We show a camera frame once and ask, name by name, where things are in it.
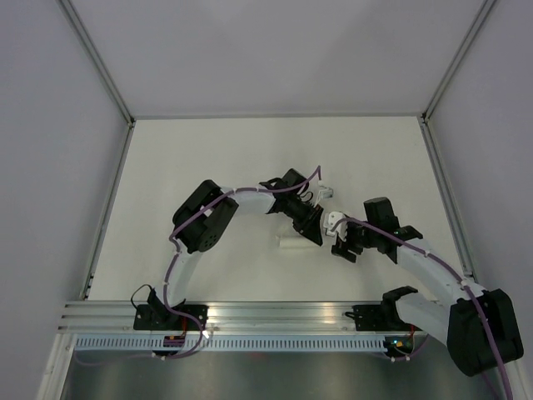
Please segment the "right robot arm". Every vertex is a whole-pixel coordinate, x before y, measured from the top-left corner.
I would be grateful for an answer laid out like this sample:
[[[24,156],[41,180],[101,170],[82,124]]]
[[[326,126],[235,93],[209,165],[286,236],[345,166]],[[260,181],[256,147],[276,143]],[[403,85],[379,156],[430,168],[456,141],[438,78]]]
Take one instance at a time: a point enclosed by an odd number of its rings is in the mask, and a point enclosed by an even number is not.
[[[439,257],[412,226],[400,225],[391,201],[376,197],[364,203],[366,220],[329,212],[323,227],[335,238],[332,254],[353,263],[365,249],[375,249],[415,276],[430,292],[426,298],[411,286],[382,296],[380,318],[390,329],[412,325],[446,346],[468,377],[499,368],[524,355],[511,298],[488,290]]]

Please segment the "white cloth napkin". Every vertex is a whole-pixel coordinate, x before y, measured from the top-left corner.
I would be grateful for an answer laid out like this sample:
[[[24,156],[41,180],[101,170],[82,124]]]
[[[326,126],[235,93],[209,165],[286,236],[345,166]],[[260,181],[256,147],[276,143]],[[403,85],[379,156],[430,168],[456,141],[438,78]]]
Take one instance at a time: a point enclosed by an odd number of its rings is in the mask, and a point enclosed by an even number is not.
[[[314,250],[321,247],[321,245],[300,235],[278,236],[276,240],[277,246],[281,250]]]

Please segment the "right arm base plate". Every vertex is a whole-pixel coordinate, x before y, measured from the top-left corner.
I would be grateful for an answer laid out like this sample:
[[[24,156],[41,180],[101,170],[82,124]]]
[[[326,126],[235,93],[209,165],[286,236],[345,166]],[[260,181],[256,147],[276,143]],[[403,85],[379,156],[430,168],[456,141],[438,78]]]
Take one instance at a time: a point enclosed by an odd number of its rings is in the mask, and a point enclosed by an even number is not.
[[[344,312],[350,318],[358,332],[418,332],[420,329],[412,324],[403,322],[393,307],[380,304],[357,304],[351,311]]]

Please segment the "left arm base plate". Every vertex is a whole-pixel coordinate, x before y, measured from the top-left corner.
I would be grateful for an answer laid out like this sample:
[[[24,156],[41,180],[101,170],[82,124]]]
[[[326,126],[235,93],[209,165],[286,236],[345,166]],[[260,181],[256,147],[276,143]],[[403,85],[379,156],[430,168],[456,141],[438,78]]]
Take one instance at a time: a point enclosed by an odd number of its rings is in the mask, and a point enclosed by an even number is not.
[[[204,328],[207,323],[208,306],[206,304],[184,303],[176,310],[193,316]],[[198,325],[189,317],[176,315],[163,309],[162,315],[158,315],[147,305],[139,305],[134,318],[133,329],[136,331],[186,331],[198,332]]]

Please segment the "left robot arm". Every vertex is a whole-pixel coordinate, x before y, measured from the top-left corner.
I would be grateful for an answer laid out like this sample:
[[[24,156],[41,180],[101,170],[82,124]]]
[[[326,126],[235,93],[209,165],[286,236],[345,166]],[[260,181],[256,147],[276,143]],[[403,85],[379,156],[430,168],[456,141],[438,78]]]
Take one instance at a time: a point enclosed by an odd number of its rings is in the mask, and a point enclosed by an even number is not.
[[[162,285],[152,288],[148,295],[153,321],[165,330],[180,324],[182,310],[177,305],[186,299],[187,286],[199,260],[220,241],[234,217],[282,213],[291,219],[296,233],[321,246],[323,208],[302,198],[310,181],[320,176],[319,167],[310,177],[291,168],[282,177],[255,187],[221,187],[211,179],[203,181],[172,217],[174,228],[169,241],[176,251]]]

